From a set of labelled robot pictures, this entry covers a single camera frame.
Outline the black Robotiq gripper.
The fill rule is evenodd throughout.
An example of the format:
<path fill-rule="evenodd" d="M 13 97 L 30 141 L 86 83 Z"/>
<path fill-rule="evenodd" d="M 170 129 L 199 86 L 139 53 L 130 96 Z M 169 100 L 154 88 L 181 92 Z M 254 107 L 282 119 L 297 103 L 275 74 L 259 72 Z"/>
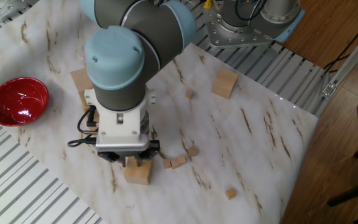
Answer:
<path fill-rule="evenodd" d="M 136 158 L 137 167 L 142 165 L 142 161 L 153 159 L 160 152 L 160 141 L 150 140 L 145 149 L 122 148 L 109 149 L 97 148 L 97 155 L 108 162 L 121 162 L 123 167 L 127 167 L 128 157 Z"/>

